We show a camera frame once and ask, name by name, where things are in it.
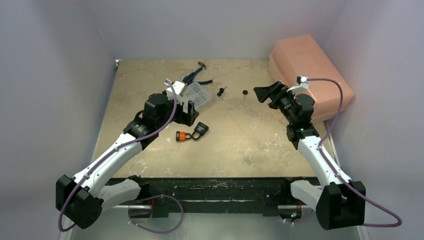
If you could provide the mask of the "black padlock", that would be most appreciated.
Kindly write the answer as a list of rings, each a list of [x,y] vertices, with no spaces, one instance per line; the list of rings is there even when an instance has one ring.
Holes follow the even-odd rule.
[[[192,139],[195,141],[199,140],[201,137],[203,137],[207,133],[208,130],[209,130],[209,127],[206,124],[202,122],[198,122],[198,124],[194,128],[194,132],[191,134]]]

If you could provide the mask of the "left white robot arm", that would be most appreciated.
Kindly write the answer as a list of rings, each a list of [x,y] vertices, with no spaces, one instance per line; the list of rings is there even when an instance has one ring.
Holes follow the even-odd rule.
[[[178,94],[154,93],[144,103],[122,133],[104,153],[74,176],[62,175],[55,185],[55,207],[59,211],[58,229],[65,233],[74,227],[86,229],[100,215],[122,203],[142,205],[165,193],[152,195],[149,183],[132,175],[109,185],[113,175],[129,160],[144,151],[170,123],[191,127],[199,112],[193,100]]]

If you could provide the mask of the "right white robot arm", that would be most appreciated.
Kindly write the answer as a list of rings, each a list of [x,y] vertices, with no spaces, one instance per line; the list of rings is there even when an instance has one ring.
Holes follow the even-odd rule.
[[[260,103],[279,110],[288,121],[287,138],[307,160],[320,183],[313,186],[306,180],[296,180],[281,189],[280,196],[288,204],[300,200],[315,211],[325,230],[360,226],[365,221],[365,200],[356,193],[366,193],[361,181],[353,181],[337,166],[323,146],[323,139],[312,123],[314,99],[307,94],[293,93],[277,81],[270,86],[254,87]]]

